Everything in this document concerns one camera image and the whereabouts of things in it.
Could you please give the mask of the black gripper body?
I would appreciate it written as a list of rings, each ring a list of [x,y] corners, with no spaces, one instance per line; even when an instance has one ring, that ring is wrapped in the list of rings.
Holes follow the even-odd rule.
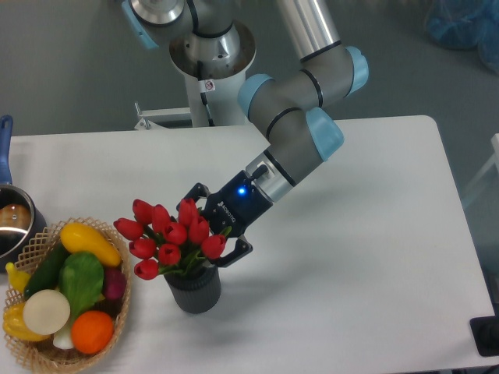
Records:
[[[214,234],[221,234],[230,227],[228,237],[237,238],[272,206],[273,203],[252,184],[251,177],[240,171],[218,192],[207,197],[203,217]]]

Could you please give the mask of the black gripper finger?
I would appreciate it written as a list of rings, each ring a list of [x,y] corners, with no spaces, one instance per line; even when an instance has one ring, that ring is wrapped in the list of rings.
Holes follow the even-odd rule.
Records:
[[[194,211],[197,208],[201,213],[206,211],[207,199],[211,192],[207,186],[202,183],[196,183],[184,198],[181,200],[181,211]]]
[[[252,251],[253,246],[246,240],[244,235],[240,235],[235,242],[234,249],[228,255],[218,259],[210,259],[210,264],[217,267],[229,267]]]

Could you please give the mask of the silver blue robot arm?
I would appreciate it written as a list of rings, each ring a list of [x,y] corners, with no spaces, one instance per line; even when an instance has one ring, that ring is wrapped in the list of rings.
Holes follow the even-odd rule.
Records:
[[[299,72],[281,82],[246,76],[255,44],[235,20],[230,1],[124,1],[122,10],[145,47],[169,46],[190,88],[194,124],[247,119],[269,143],[218,192],[197,184],[188,193],[205,199],[202,215],[213,233],[236,240],[229,254],[205,265],[229,266],[252,249],[245,230],[343,144],[324,109],[366,84],[367,61],[342,43],[322,1],[278,3],[301,63]]]

